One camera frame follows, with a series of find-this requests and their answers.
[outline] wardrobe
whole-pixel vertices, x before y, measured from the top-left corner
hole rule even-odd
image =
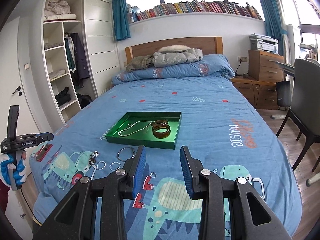
[[[76,15],[75,19],[47,21],[44,18],[46,0],[38,0],[29,22],[33,81],[53,131],[81,111],[77,94],[89,95],[95,100],[110,88],[112,77],[120,72],[113,37],[111,3],[105,0],[63,1],[69,4],[71,14]],[[89,71],[89,77],[83,79],[81,85],[74,82],[68,54],[68,36],[75,33],[84,47]],[[67,91],[68,101],[61,104],[55,96],[64,91]]]

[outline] wooden floor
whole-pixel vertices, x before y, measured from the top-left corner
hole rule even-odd
[[[258,112],[270,129],[277,133],[283,120],[271,119],[270,116],[273,114],[285,114],[286,112],[281,110],[258,110]],[[299,141],[296,141],[298,134],[298,127],[292,120],[288,120],[279,136],[291,165],[294,164],[306,141],[304,135],[301,136]],[[306,186],[306,180],[320,172],[320,165],[314,173],[311,172],[319,155],[320,143],[314,143],[294,171],[302,197],[302,218],[297,231],[292,237],[293,240],[303,240],[320,217],[320,181],[310,187]]]

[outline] silver screw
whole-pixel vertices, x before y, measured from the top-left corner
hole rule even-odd
[[[116,171],[117,175],[124,175],[125,174],[125,170],[124,169],[119,169]]]
[[[203,170],[201,170],[201,173],[202,173],[203,175],[210,175],[211,171],[208,170],[208,169],[203,169]]]
[[[245,179],[245,178],[243,178],[243,177],[240,177],[240,178],[238,178],[238,182],[239,182],[240,184],[246,184],[246,183],[247,183],[247,179]]]
[[[85,184],[85,183],[87,183],[89,181],[89,178],[88,177],[82,177],[81,179],[80,179],[80,182],[82,183],[82,184]]]

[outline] glove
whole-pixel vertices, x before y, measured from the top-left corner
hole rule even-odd
[[[26,156],[27,152],[23,150],[21,160],[17,165],[17,170],[13,173],[13,178],[16,181],[16,185],[22,185],[26,179]],[[0,179],[8,187],[10,187],[11,182],[8,172],[8,164],[13,163],[14,159],[10,154],[0,154]]]

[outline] electrical outlet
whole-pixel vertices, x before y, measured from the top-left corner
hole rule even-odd
[[[238,61],[240,60],[241,62],[248,62],[248,57],[238,57]]]

